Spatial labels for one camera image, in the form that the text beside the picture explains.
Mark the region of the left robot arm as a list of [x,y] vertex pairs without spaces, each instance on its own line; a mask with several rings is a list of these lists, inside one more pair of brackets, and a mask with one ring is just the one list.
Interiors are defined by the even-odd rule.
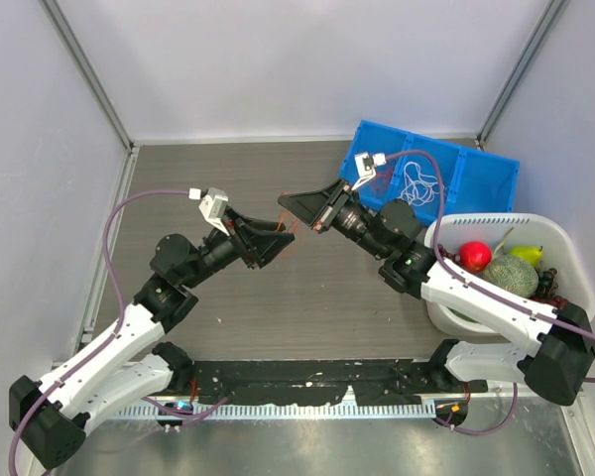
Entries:
[[192,361],[165,336],[196,306],[192,289],[236,261],[269,265],[295,240],[279,222],[243,216],[227,207],[200,245],[170,234],[156,246],[153,274],[119,317],[62,365],[10,387],[9,455],[24,444],[47,471],[65,464],[108,417],[130,403],[190,386]]

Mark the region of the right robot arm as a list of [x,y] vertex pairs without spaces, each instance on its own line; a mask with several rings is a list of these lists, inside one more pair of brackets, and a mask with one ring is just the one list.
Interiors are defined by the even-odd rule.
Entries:
[[427,368],[434,388],[503,381],[553,404],[574,403],[595,360],[595,335],[582,307],[519,297],[466,272],[417,240],[421,225],[407,203],[395,199],[370,212],[343,178],[321,190],[283,194],[278,203],[313,231],[335,229],[380,260],[379,274],[394,291],[457,310],[506,338],[441,344]]

